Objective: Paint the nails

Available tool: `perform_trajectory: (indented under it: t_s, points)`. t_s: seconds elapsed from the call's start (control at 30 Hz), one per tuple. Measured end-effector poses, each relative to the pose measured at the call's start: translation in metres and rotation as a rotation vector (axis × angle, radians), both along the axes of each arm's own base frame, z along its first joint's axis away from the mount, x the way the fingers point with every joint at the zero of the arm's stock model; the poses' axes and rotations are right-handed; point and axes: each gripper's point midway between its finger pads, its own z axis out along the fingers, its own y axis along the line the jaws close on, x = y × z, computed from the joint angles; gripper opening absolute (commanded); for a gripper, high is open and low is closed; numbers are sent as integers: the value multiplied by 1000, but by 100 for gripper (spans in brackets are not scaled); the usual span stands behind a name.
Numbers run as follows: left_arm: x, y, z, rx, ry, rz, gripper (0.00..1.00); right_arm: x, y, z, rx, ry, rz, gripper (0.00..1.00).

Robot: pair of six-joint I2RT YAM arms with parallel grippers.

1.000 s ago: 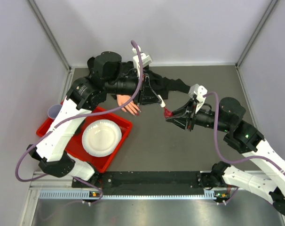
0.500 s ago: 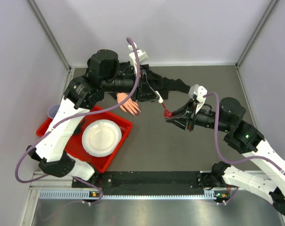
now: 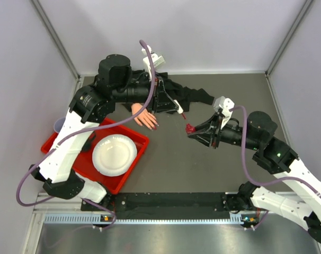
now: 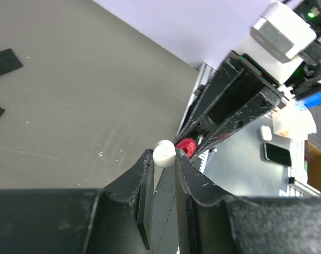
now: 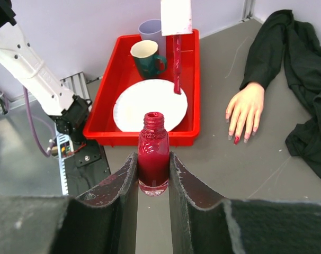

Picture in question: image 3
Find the white nail polish cap brush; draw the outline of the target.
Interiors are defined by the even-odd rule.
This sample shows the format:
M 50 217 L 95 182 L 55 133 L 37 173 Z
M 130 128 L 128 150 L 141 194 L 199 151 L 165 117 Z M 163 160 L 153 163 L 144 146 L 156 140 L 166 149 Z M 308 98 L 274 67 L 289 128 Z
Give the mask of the white nail polish cap brush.
M 177 112 L 179 115 L 181 115 L 185 120 L 186 120 L 186 116 L 184 114 L 184 110 L 183 108 L 181 107 L 181 105 L 179 104 L 179 102 L 177 100 L 174 100 L 174 103 L 177 105 L 178 109 L 177 109 Z

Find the red nail polish bottle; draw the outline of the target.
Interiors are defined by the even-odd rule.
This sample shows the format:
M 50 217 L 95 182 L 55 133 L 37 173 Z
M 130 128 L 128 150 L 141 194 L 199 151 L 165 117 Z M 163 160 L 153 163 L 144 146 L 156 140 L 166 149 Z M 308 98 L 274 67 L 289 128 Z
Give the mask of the red nail polish bottle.
M 187 134 L 194 133 L 196 131 L 195 126 L 192 126 L 191 124 L 187 124 L 185 127 L 185 131 Z

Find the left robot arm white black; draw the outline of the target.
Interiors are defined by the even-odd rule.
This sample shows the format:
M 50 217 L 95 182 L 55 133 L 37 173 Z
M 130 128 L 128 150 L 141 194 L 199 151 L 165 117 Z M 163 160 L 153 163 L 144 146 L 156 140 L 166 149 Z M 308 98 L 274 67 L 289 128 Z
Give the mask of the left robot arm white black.
M 143 103 L 154 113 L 180 110 L 179 103 L 169 96 L 163 81 L 156 76 L 156 66 L 163 61 L 163 57 L 147 53 L 143 59 L 145 70 L 137 78 L 133 77 L 126 56 L 113 54 L 100 62 L 94 83 L 74 95 L 64 125 L 46 158 L 30 169 L 31 175 L 43 182 L 47 194 L 62 199 L 88 199 L 100 210 L 110 206 L 106 188 L 77 175 L 73 164 L 92 132 L 114 112 L 118 103 Z

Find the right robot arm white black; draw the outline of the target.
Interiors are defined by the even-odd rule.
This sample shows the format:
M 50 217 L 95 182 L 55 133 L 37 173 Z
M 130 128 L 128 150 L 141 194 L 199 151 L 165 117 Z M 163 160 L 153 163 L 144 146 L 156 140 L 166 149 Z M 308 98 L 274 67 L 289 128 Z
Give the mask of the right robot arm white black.
M 224 124 L 222 113 L 215 113 L 204 123 L 187 124 L 188 138 L 217 148 L 223 142 L 254 151 L 252 159 L 258 166 L 284 182 L 300 198 L 299 201 L 283 197 L 266 189 L 266 183 L 254 180 L 241 184 L 235 198 L 226 198 L 229 211 L 257 208 L 276 213 L 296 223 L 321 244 L 321 181 L 318 180 L 284 141 L 276 138 L 277 124 L 264 112 L 252 112 L 243 126 Z

